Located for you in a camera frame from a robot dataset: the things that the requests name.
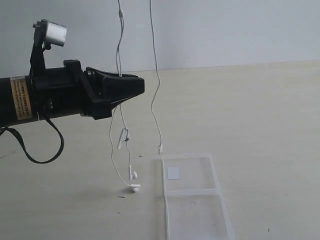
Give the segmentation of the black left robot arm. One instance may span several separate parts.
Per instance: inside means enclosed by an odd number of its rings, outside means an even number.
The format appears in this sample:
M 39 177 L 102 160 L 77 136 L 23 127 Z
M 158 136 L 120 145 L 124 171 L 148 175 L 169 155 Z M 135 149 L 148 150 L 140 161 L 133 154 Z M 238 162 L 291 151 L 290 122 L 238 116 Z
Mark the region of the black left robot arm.
M 65 60 L 63 67 L 47 68 L 40 76 L 0 80 L 0 125 L 10 127 L 71 115 L 107 119 L 121 103 L 145 92 L 143 78 L 119 76 Z

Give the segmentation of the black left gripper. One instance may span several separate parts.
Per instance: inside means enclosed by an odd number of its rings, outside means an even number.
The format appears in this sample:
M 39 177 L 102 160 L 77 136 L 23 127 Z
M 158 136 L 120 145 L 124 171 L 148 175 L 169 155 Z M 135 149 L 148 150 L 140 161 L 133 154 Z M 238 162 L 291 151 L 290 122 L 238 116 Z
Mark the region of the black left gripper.
M 145 92 L 145 80 L 132 74 L 105 72 L 79 60 L 65 60 L 63 67 L 46 68 L 31 61 L 29 98 L 33 117 L 39 120 L 80 114 L 94 120 L 112 116 L 112 109 Z

